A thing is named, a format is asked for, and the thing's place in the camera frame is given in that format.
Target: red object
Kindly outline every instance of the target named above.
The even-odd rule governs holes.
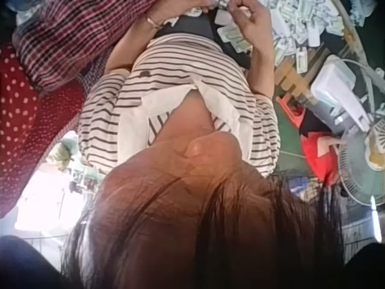
[[[327,132],[309,132],[308,137],[301,136],[302,150],[313,173],[328,186],[335,183],[338,175],[338,158],[333,147],[329,153],[318,156],[318,139],[330,135]]]
[[[53,91],[117,42],[155,1],[45,1],[16,28],[13,45],[35,88]]]
[[[282,107],[282,110],[286,113],[290,121],[295,125],[296,128],[300,128],[305,116],[305,109],[303,107],[293,107],[289,105],[289,101],[293,99],[290,93],[285,94],[284,97],[277,97],[277,102]]]
[[[15,206],[52,146],[76,126],[84,92],[77,81],[72,81],[38,97],[10,45],[0,47],[0,76],[0,218],[3,218]]]

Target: electric fan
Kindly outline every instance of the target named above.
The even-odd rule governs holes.
[[[362,205],[385,203],[385,120],[369,132],[357,126],[345,131],[340,145],[338,165],[340,178],[348,194]]]

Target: striped t-shirt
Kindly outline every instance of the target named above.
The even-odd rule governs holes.
[[[191,89],[202,94],[214,128],[237,137],[242,158],[263,176],[272,173],[280,148],[272,101],[250,91],[215,42],[182,33],[152,40],[131,73],[115,70],[93,87],[79,123],[82,154],[108,173],[152,145]]]

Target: white collar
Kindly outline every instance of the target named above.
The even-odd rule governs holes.
[[[148,147],[149,118],[177,108],[192,89],[198,89],[207,109],[229,126],[231,133],[238,139],[241,146],[242,159],[247,161],[250,158],[253,142],[251,122],[240,118],[238,110],[229,99],[218,90],[203,83],[199,76],[193,75],[191,80],[191,84],[151,92],[142,97],[142,105],[124,110],[119,118],[118,165]]]

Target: fan grille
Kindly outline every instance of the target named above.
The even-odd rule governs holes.
[[[358,203],[370,205],[374,196],[376,204],[385,203],[384,172],[369,167],[365,158],[366,134],[354,126],[343,135],[338,165],[343,186]]]

